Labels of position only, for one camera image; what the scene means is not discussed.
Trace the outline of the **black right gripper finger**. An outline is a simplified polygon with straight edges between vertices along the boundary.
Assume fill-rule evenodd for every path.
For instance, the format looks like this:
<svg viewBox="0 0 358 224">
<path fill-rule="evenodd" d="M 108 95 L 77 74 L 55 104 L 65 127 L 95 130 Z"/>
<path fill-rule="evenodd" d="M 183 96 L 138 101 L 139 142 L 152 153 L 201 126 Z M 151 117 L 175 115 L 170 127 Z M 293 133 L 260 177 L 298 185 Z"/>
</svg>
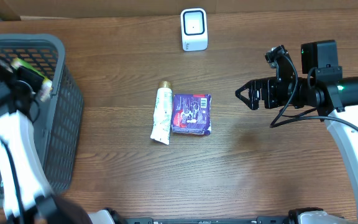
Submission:
<svg viewBox="0 0 358 224">
<path fill-rule="evenodd" d="M 254 93 L 253 91 L 248 92 L 248 98 L 241 94 L 241 92 L 235 92 L 235 96 L 246 104 L 251 110 L 259 109 L 259 92 Z"/>
<path fill-rule="evenodd" d="M 238 88 L 235 93 L 241 93 L 245 90 L 258 90 L 259 87 L 259 80 L 251 80 L 249 82 L 247 82 L 246 84 L 242 85 L 240 88 Z"/>
</svg>

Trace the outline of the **green juice carton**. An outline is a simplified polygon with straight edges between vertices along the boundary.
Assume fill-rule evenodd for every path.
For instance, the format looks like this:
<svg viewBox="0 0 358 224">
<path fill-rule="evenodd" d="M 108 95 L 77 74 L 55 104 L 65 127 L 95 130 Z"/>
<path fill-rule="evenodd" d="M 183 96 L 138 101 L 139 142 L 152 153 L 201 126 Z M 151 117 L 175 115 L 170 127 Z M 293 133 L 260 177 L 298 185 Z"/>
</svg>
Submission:
<svg viewBox="0 0 358 224">
<path fill-rule="evenodd" d="M 14 58 L 11 67 L 16 74 L 16 82 L 19 86 L 28 88 L 32 96 L 39 96 L 42 102 L 50 99 L 52 81 L 26 61 Z"/>
</svg>

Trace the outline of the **purple Carefree packet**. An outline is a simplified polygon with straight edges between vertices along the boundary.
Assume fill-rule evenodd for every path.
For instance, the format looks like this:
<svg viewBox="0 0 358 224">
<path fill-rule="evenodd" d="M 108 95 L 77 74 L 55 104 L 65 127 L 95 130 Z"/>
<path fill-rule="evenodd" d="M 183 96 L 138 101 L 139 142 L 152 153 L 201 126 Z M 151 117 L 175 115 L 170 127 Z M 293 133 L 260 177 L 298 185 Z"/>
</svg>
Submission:
<svg viewBox="0 0 358 224">
<path fill-rule="evenodd" d="M 180 134 L 210 135 L 211 100 L 209 94 L 175 94 L 173 97 L 172 131 Z"/>
</svg>

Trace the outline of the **white tube gold cap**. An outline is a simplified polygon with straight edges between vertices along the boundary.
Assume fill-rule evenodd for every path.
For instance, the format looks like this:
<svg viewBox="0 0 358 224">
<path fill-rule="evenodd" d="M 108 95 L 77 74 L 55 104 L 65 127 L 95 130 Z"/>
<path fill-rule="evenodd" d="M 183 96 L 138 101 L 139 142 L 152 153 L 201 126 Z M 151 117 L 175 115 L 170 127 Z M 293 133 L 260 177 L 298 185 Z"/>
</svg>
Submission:
<svg viewBox="0 0 358 224">
<path fill-rule="evenodd" d="M 154 108 L 154 122 L 150 138 L 169 145 L 173 109 L 172 84 L 161 81 L 158 84 Z"/>
</svg>

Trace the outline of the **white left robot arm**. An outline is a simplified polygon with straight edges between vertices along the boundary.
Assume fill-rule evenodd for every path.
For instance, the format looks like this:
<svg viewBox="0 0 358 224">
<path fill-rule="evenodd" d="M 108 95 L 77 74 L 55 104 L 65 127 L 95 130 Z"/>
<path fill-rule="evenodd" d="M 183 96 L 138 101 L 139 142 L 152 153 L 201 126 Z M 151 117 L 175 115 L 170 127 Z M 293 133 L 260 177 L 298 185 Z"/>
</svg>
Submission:
<svg viewBox="0 0 358 224">
<path fill-rule="evenodd" d="M 34 141 L 33 104 L 49 99 L 52 81 L 27 62 L 0 57 L 0 174 L 7 223 L 120 222 L 114 211 L 87 213 L 49 184 Z"/>
</svg>

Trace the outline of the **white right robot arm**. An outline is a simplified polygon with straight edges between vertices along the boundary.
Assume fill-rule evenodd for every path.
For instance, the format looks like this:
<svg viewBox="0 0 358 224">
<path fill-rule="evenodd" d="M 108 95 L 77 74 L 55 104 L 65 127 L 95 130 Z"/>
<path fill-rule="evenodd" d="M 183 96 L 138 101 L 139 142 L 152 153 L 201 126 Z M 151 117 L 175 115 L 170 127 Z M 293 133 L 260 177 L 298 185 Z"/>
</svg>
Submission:
<svg viewBox="0 0 358 224">
<path fill-rule="evenodd" d="M 358 77 L 343 77 L 335 40 L 301 45 L 300 77 L 283 45 L 265 53 L 273 77 L 251 80 L 235 96 L 251 110 L 279 108 L 271 122 L 276 128 L 298 121 L 325 123 L 341 153 L 356 200 L 358 221 Z"/>
</svg>

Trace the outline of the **white barcode scanner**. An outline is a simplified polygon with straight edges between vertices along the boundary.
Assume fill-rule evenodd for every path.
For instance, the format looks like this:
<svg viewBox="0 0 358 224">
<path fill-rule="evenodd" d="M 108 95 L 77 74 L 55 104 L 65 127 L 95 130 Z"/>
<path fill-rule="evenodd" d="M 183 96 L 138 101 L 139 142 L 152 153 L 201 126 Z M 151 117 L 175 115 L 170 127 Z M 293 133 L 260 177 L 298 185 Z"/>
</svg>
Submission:
<svg viewBox="0 0 358 224">
<path fill-rule="evenodd" d="M 208 47 L 207 15 L 202 8 L 184 9 L 180 14 L 181 42 L 185 52 L 202 51 Z"/>
</svg>

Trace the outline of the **grey plastic basket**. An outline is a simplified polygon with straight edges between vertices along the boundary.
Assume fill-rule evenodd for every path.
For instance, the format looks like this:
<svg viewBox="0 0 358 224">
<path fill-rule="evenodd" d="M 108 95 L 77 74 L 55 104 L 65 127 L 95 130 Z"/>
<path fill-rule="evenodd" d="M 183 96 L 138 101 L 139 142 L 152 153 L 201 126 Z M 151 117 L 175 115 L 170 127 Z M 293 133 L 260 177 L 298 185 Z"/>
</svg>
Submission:
<svg viewBox="0 0 358 224">
<path fill-rule="evenodd" d="M 52 189 L 66 191 L 73 175 L 84 99 L 65 64 L 65 48 L 49 34 L 0 34 L 0 58 L 20 58 L 52 83 L 50 98 L 30 108 L 37 153 Z"/>
</svg>

